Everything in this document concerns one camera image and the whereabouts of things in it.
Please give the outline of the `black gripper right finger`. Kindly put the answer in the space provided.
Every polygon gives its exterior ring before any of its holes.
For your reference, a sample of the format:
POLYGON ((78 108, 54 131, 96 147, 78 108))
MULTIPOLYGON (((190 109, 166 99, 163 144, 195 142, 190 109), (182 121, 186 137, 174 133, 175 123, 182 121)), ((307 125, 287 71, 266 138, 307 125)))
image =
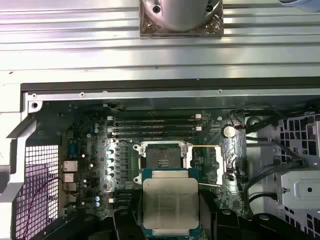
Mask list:
POLYGON ((199 191, 199 223, 209 240, 308 240, 309 236, 295 226, 269 214, 255 214, 250 219, 219 208, 216 195, 199 191))

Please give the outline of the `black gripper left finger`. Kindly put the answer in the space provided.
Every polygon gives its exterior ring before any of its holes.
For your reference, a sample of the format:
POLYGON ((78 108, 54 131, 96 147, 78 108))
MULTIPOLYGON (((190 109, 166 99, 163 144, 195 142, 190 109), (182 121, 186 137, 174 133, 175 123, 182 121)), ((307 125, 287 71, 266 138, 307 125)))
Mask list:
POLYGON ((116 209, 100 220, 89 213, 75 213, 58 220, 41 231, 42 240, 144 240, 138 223, 141 214, 141 194, 133 194, 127 208, 116 209))

